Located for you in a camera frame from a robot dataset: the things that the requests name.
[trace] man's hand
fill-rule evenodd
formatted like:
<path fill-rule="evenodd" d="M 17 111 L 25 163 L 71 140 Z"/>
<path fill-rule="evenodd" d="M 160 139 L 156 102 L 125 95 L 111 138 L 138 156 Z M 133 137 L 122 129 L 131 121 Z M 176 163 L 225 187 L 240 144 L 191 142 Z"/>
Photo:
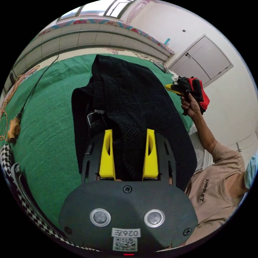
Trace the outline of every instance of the man's hand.
<path fill-rule="evenodd" d="M 187 114 L 189 117 L 193 118 L 196 115 L 200 115 L 200 107 L 198 102 L 195 100 L 195 98 L 189 93 L 188 98 L 190 100 L 190 103 L 188 103 L 184 97 L 181 97 L 181 107 L 184 110 L 187 110 Z"/>

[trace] orange rope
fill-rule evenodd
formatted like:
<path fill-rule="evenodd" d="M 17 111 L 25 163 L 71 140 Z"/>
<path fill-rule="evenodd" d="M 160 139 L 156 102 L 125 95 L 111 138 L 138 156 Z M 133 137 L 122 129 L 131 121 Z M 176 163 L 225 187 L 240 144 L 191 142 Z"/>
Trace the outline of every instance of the orange rope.
<path fill-rule="evenodd" d="M 6 129 L 5 129 L 5 135 L 1 135 L 0 136 L 0 141 L 5 140 L 7 141 L 6 137 L 6 133 L 7 133 L 7 127 L 8 127 L 8 118 L 7 118 L 7 113 L 5 112 L 6 106 L 9 103 L 9 101 L 11 100 L 12 96 L 14 95 L 14 93 L 16 92 L 16 90 L 18 89 L 19 85 L 31 74 L 33 74 L 36 70 L 38 70 L 40 66 L 37 65 L 36 67 L 34 67 L 33 69 L 31 69 L 30 71 L 28 71 L 25 74 L 21 74 L 20 76 L 18 76 L 18 78 L 15 81 L 14 86 L 12 87 L 12 89 L 7 93 L 7 96 L 5 97 L 5 100 L 3 101 L 1 107 L 0 107 L 0 122 L 1 122 L 1 118 L 2 115 L 5 114 L 6 116 Z"/>

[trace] sticker label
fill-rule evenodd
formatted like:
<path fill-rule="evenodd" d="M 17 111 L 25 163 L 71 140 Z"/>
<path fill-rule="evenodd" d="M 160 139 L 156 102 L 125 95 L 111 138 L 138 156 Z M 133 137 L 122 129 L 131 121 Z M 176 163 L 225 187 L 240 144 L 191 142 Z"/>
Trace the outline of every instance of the sticker label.
<path fill-rule="evenodd" d="M 141 229 L 112 228 L 112 237 L 137 238 L 141 237 Z"/>
<path fill-rule="evenodd" d="M 114 237 L 113 251 L 136 252 L 138 250 L 137 238 Z"/>

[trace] checkered cloth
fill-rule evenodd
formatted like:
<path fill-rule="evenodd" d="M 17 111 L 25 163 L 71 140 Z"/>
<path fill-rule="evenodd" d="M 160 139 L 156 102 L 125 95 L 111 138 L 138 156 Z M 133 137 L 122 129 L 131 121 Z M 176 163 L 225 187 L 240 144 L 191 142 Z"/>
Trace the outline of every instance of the checkered cloth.
<path fill-rule="evenodd" d="M 29 206 L 29 204 L 26 202 L 26 198 L 23 196 L 23 194 L 21 193 L 21 191 L 19 190 L 19 187 L 16 185 L 12 174 L 11 174 L 11 167 L 13 165 L 13 156 L 12 156 L 12 150 L 10 145 L 5 144 L 0 152 L 0 163 L 1 166 L 4 170 L 5 173 L 5 179 L 10 187 L 10 190 L 14 196 L 14 198 L 17 200 L 19 206 L 21 207 L 21 209 L 28 215 L 28 217 L 32 220 L 32 222 L 34 224 L 36 224 L 36 226 L 41 229 L 43 232 L 47 233 L 48 235 L 55 237 L 57 242 L 62 242 L 62 243 L 66 243 L 67 245 L 70 246 L 75 246 L 78 248 L 82 248 L 85 250 L 90 250 L 90 251 L 97 251 L 95 249 L 92 248 L 88 248 L 88 247 L 81 247 L 81 246 L 77 246 L 75 244 L 73 244 L 72 242 L 68 241 L 67 239 L 65 239 L 63 236 L 61 236 L 58 232 L 56 232 L 56 230 L 54 230 L 54 226 L 51 225 L 48 221 L 43 220 L 42 218 L 39 218 L 37 216 L 37 213 L 39 213 L 39 211 L 35 211 L 33 210 L 32 207 Z"/>

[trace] qr code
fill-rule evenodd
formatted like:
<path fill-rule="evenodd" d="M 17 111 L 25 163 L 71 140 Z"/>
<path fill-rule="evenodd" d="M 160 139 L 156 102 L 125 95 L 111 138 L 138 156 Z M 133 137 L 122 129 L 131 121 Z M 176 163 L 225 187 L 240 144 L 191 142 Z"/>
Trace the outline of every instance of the qr code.
<path fill-rule="evenodd" d="M 136 252 L 137 251 L 137 238 L 114 237 L 113 250 L 114 251 Z"/>

